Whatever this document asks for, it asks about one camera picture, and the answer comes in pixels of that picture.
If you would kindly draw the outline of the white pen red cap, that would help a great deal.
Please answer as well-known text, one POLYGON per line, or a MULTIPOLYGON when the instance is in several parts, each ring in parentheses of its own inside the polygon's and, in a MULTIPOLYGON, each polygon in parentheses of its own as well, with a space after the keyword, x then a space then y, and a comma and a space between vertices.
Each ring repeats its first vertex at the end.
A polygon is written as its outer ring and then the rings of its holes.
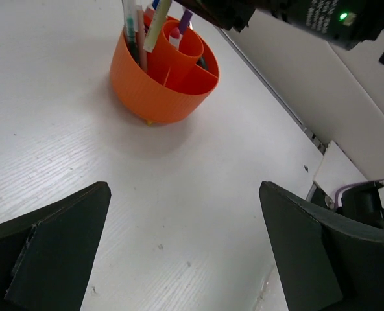
POLYGON ((173 28, 168 37, 169 43, 176 49, 179 49, 180 42, 182 40, 182 34, 180 33, 180 29, 178 27, 173 28))

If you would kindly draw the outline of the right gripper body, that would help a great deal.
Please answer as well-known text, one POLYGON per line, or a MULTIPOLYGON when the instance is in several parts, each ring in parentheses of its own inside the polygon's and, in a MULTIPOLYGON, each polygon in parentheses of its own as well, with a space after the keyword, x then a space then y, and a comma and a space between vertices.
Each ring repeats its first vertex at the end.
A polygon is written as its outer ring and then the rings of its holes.
POLYGON ((176 0, 184 8, 212 25, 224 30, 241 32, 248 26, 256 9, 248 1, 237 0, 176 0))

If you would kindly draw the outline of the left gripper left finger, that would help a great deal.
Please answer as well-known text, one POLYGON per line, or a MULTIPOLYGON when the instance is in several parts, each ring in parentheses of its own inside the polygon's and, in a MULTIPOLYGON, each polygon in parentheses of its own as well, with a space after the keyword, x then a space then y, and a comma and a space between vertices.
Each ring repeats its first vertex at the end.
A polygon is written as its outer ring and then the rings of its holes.
POLYGON ((0 224, 0 310, 80 310, 110 199, 100 181, 0 224))

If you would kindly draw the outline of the white marker purple cap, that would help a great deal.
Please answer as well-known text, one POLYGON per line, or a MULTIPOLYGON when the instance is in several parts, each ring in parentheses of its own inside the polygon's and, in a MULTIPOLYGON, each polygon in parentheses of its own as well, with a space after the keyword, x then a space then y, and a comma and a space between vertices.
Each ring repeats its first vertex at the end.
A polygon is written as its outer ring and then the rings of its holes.
POLYGON ((185 34, 186 29, 190 26, 190 21, 191 21, 192 15, 193 15, 193 13, 190 10, 188 10, 188 9, 184 10, 182 18, 178 24, 178 29, 179 29, 180 34, 182 36, 185 34))

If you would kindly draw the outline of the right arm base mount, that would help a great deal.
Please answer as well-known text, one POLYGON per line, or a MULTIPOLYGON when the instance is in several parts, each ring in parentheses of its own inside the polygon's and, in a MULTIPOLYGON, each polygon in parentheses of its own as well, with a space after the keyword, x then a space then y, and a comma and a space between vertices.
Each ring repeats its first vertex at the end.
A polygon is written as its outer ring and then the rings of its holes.
POLYGON ((319 186, 313 185, 307 201, 363 224, 384 230, 384 206, 379 190, 382 179, 346 185, 334 197, 328 196, 319 186))

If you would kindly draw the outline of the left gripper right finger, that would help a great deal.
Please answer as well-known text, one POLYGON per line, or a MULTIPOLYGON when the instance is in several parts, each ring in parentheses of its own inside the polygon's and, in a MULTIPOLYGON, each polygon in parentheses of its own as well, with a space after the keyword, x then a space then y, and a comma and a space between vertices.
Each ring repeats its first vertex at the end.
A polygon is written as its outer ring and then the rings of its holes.
POLYGON ((289 310, 384 310, 384 230, 265 181, 259 198, 289 310))

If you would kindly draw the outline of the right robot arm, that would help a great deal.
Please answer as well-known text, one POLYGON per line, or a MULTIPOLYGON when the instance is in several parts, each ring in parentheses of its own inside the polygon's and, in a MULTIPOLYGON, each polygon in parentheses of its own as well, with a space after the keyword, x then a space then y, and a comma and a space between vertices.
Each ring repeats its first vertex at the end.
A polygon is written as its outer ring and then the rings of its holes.
MULTIPOLYGON (((384 1, 255 0, 181 1, 212 25, 241 32, 260 11, 347 51, 384 32, 384 1)), ((384 65, 384 52, 379 58, 384 65)))

